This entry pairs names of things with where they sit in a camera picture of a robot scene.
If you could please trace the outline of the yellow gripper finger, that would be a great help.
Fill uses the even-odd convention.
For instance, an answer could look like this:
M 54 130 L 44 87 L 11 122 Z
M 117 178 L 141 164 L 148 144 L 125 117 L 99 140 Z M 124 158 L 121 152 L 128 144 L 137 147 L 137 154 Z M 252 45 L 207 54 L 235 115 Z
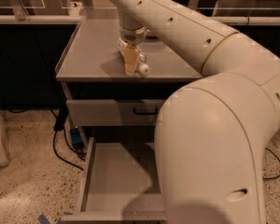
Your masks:
M 123 49 L 123 58 L 125 63 L 125 73 L 128 76 L 133 76 L 136 68 L 138 57 L 138 48 L 134 45 L 127 45 Z

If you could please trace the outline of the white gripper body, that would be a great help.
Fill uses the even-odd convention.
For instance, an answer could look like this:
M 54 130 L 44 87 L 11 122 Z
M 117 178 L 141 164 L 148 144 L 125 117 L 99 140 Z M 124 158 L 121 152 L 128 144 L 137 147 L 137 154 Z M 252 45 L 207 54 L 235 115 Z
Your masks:
M 122 26 L 119 27 L 119 37 L 127 44 L 137 46 L 147 37 L 147 28 L 142 26 L 136 30 L 129 30 Z

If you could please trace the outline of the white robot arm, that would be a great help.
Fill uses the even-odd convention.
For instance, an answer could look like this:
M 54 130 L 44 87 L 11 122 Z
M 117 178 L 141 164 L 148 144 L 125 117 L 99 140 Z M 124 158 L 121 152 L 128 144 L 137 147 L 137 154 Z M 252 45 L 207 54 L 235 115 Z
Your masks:
M 155 157 L 168 224 L 266 224 L 265 147 L 280 129 L 280 59 L 171 0 L 110 0 L 201 74 L 163 104 Z

